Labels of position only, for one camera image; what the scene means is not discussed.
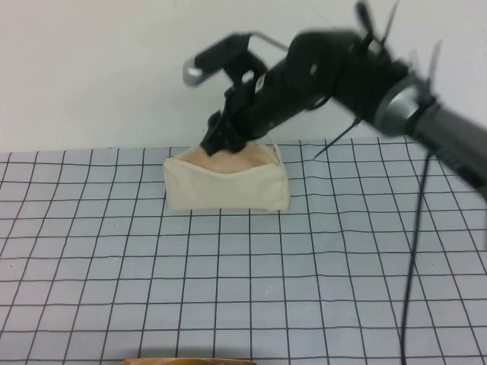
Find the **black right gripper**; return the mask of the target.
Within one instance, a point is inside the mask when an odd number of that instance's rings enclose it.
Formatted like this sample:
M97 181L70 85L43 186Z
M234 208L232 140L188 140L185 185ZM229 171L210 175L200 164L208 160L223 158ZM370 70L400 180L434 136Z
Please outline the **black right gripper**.
M318 66L281 61L258 78L225 94L224 111L208 118L200 147L211 157L219 151L238 153L248 141L318 103Z

